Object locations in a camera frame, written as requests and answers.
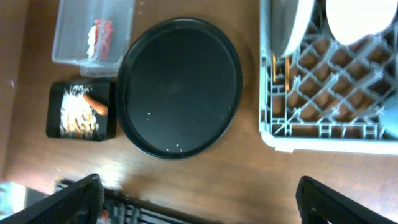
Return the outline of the wooden chopstick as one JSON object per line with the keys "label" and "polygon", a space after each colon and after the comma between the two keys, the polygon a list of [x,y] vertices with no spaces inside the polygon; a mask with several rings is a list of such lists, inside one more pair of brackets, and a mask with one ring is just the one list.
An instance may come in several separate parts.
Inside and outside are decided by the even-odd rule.
{"label": "wooden chopstick", "polygon": [[276,82],[276,69],[277,69],[277,59],[274,54],[272,54],[272,80],[273,83]]}
{"label": "wooden chopstick", "polygon": [[285,68],[285,82],[284,82],[284,84],[285,84],[285,91],[288,93],[289,92],[289,90],[290,90],[290,59],[289,59],[289,57],[286,57],[285,58],[285,65],[284,65],[284,68]]}

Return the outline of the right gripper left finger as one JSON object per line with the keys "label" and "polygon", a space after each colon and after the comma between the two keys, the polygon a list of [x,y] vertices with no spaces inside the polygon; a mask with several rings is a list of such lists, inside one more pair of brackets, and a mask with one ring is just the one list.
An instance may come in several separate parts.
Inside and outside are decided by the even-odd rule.
{"label": "right gripper left finger", "polygon": [[101,178],[98,174],[90,174],[1,220],[1,223],[96,223],[103,204]]}

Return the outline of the white small bowl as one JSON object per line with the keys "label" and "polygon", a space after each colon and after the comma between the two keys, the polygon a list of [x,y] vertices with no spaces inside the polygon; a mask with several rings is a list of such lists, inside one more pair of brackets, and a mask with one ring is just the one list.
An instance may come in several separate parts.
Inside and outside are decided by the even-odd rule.
{"label": "white small bowl", "polygon": [[387,29],[397,0],[326,0],[326,16],[335,40],[351,45]]}

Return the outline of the grey plate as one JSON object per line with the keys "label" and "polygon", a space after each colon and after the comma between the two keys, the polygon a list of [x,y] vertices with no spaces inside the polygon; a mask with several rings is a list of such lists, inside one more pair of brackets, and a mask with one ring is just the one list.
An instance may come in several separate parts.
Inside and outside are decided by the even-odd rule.
{"label": "grey plate", "polygon": [[314,0],[271,1],[271,50],[276,59],[294,53],[312,17]]}

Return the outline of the white tissue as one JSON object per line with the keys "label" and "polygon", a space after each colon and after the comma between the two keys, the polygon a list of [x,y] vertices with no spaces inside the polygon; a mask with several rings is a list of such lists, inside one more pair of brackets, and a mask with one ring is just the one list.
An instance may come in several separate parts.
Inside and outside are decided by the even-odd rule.
{"label": "white tissue", "polygon": [[88,50],[86,54],[88,55],[88,59],[91,59],[95,53],[95,44],[96,44],[96,26],[92,26],[88,33]]}

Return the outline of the orange carrot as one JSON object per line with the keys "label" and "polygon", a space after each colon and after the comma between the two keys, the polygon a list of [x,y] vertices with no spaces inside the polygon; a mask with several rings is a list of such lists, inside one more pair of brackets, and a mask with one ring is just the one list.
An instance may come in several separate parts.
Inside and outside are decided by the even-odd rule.
{"label": "orange carrot", "polygon": [[101,116],[108,114],[108,107],[99,101],[94,100],[90,95],[84,94],[83,99]]}

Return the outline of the rice and nut scraps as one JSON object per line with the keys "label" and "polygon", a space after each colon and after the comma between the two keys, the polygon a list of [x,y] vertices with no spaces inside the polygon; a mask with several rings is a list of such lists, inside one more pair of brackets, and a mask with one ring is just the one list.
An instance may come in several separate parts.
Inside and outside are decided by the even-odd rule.
{"label": "rice and nut scraps", "polygon": [[83,97],[91,90],[90,85],[72,85],[64,89],[60,108],[62,137],[89,139],[99,130],[96,111]]}

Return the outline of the blue plastic cup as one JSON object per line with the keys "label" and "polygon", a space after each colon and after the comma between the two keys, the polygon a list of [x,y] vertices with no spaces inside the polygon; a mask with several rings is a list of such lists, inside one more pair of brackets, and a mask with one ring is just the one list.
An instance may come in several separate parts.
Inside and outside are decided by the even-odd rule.
{"label": "blue plastic cup", "polygon": [[382,107],[383,112],[379,115],[379,124],[386,133],[397,138],[397,95],[389,97]]}

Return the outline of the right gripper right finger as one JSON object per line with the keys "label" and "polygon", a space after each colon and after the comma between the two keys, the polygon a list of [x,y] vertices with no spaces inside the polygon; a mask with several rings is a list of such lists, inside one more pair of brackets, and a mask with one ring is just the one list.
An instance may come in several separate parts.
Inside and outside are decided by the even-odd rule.
{"label": "right gripper right finger", "polygon": [[301,177],[295,196],[302,224],[395,224],[309,176]]}

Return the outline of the red snack wrapper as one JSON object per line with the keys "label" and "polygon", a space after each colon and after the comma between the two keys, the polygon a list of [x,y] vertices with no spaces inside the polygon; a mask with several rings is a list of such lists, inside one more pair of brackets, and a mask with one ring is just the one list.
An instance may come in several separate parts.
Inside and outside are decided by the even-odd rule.
{"label": "red snack wrapper", "polygon": [[94,50],[100,60],[107,60],[110,52],[110,44],[113,38],[113,23],[110,20],[95,20],[95,44]]}

